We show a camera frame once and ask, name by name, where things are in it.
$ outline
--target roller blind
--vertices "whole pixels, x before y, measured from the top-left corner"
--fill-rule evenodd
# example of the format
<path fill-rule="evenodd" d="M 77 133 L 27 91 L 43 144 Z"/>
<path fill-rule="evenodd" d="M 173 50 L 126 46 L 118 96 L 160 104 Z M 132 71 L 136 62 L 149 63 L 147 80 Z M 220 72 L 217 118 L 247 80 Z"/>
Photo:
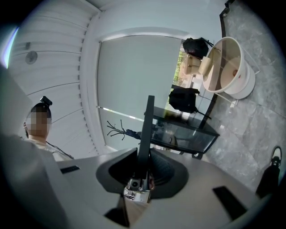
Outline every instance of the roller blind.
<path fill-rule="evenodd" d="M 181 40 L 140 35 L 103 42 L 97 74 L 98 104 L 144 119 L 147 99 L 165 108 Z"/>

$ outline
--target white shirt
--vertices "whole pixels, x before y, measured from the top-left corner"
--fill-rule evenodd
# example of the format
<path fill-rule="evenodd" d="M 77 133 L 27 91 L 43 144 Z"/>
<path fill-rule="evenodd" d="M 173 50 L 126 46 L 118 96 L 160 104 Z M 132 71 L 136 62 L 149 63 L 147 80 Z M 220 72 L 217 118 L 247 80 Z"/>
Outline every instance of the white shirt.
<path fill-rule="evenodd" d="M 68 156 L 64 155 L 63 153 L 60 153 L 56 150 L 54 150 L 52 147 L 40 142 L 40 141 L 37 141 L 37 140 L 34 140 L 34 139 L 25 139 L 25 141 L 29 141 L 31 143 L 33 143 L 37 148 L 39 149 L 43 149 L 43 150 L 46 150 L 46 151 L 49 151 L 53 154 L 54 156 L 54 159 L 55 161 L 67 161 L 67 160 L 71 160 Z"/>

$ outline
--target person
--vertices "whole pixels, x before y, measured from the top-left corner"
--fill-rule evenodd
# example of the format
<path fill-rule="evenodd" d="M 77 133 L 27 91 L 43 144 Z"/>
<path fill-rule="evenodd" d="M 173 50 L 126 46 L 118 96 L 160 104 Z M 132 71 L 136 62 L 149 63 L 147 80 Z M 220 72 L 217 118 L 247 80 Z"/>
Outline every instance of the person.
<path fill-rule="evenodd" d="M 264 171 L 261 181 L 256 190 L 256 194 L 263 198 L 268 194 L 274 193 L 278 187 L 279 166 L 282 160 L 282 150 L 280 146 L 275 146 L 272 151 L 270 166 Z"/>
<path fill-rule="evenodd" d="M 36 104 L 29 112 L 23 124 L 27 136 L 25 140 L 33 143 L 39 149 L 51 152 L 56 161 L 70 160 L 68 155 L 60 153 L 46 144 L 51 123 L 49 106 L 45 103 Z"/>

